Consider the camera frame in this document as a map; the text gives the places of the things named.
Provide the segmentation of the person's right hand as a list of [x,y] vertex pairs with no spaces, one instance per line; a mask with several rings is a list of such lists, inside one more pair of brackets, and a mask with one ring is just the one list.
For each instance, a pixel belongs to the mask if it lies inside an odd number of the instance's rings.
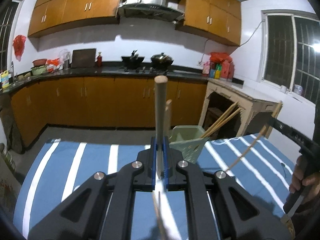
[[305,161],[305,158],[302,155],[299,156],[292,175],[291,184],[289,185],[289,192],[295,193],[296,191],[299,191],[302,186],[310,186],[311,189],[309,191],[309,194],[304,198],[302,202],[302,204],[305,204],[316,199],[319,196],[319,172],[315,172],[308,177],[304,177],[304,172],[301,168],[301,163],[303,161]]

